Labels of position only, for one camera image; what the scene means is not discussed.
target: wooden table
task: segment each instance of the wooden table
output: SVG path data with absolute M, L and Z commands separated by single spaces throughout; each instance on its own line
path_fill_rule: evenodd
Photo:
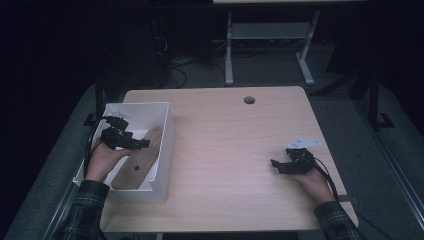
M 244 103 L 246 96 L 254 104 Z M 289 161 L 287 144 L 308 148 L 346 190 L 300 87 L 130 91 L 125 102 L 169 102 L 176 136 L 165 203 L 106 202 L 107 232 L 290 231 L 318 229 L 313 199 L 277 174 L 270 159 Z M 343 208 L 357 223 L 350 202 Z

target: person's hand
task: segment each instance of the person's hand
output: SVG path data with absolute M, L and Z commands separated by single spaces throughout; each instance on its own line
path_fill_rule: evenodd
M 312 169 L 306 174 L 287 175 L 303 185 L 305 190 L 311 195 L 318 205 L 325 202 L 335 201 L 333 194 L 328 187 L 327 180 L 316 169 Z
M 91 154 L 85 180 L 103 182 L 119 160 L 124 156 L 130 155 L 131 152 L 129 149 L 113 150 L 106 146 L 105 143 L 100 142 Z

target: round hole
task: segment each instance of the round hole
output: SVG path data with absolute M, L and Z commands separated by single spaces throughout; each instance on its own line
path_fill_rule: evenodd
M 255 98 L 254 97 L 251 97 L 251 96 L 247 96 L 247 97 L 244 98 L 244 102 L 246 104 L 254 104 L 255 101 L 256 101 Z

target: black cable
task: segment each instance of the black cable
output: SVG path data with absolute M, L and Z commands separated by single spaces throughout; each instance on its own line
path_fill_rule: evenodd
M 321 165 L 325 168 L 325 171 L 327 172 L 328 175 L 330 175 L 330 172 L 328 171 L 327 167 L 324 165 L 323 162 L 321 162 L 321 160 L 319 160 L 318 158 L 315 158 L 316 161 L 318 161 L 319 163 L 321 163 Z
M 312 167 L 314 167 L 319 173 L 321 173 L 322 176 L 325 177 L 328 184 L 330 184 L 330 188 L 331 188 L 331 191 L 333 192 L 334 199 L 338 202 L 339 201 L 339 195 L 337 194 L 336 185 L 334 184 L 333 179 L 331 178 L 330 173 L 328 172 L 328 169 L 324 165 L 324 163 L 322 163 L 319 159 L 314 158 L 314 160 L 318 160 L 324 166 L 324 168 L 325 168 L 325 170 L 327 171 L 328 174 L 325 173 L 324 170 L 322 170 L 322 168 L 316 162 L 312 163 L 310 160 L 308 160 L 307 158 L 304 158 L 302 156 L 297 156 L 297 157 L 300 158 L 300 159 L 303 159 L 305 162 L 311 164 Z
M 370 225 L 372 228 L 374 228 L 381 235 L 383 235 L 387 239 L 394 240 L 392 237 L 390 237 L 387 233 L 385 233 L 383 230 L 381 230 L 377 225 L 375 225 L 374 223 L 372 223 L 369 219 L 367 219 L 366 217 L 364 217 L 362 214 L 358 213 L 357 211 L 355 211 L 355 213 L 356 213 L 356 215 L 358 217 L 360 217 L 362 220 L 364 220 L 366 223 L 368 223 L 368 225 Z
M 336 199 L 336 201 L 338 202 L 339 195 L 337 194 L 336 185 L 334 185 L 333 179 L 331 179 L 330 175 L 326 174 L 324 170 L 322 170 L 322 168 L 317 164 L 314 165 L 314 168 L 318 170 L 318 172 L 320 172 L 325 177 L 325 179 L 327 179 L 328 183 L 330 184 L 331 191 L 333 192 L 334 199 Z
M 83 172 L 84 173 L 84 179 L 85 179 L 85 176 L 87 175 L 88 165 L 90 164 L 91 152 L 92 152 L 91 146 L 93 145 L 94 134 L 96 133 L 97 127 L 99 126 L 100 121 L 102 119 L 104 119 L 104 117 L 101 117 L 101 118 L 96 120 L 93 127 L 91 128 L 90 135 L 88 136 L 87 144 L 85 146 L 84 160 L 83 160 L 83 163 L 84 163 L 84 172 Z

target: table leg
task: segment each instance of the table leg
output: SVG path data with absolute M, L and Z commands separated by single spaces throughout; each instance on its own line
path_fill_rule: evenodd
M 306 55 L 308 53 L 309 46 L 311 45 L 312 37 L 314 36 L 315 27 L 318 22 L 319 14 L 320 14 L 320 11 L 315 11 L 314 16 L 312 17 L 312 20 L 306 32 L 305 46 L 303 47 L 301 52 L 296 53 L 296 59 L 297 59 L 297 62 L 299 63 L 300 70 L 302 71 L 303 78 L 305 78 L 305 82 L 308 85 L 313 85 L 314 80 L 312 79 L 311 72 L 309 71 L 308 65 L 306 64 Z
M 231 12 L 228 13 L 227 23 L 227 55 L 225 56 L 225 86 L 233 86 L 233 64 L 231 62 Z

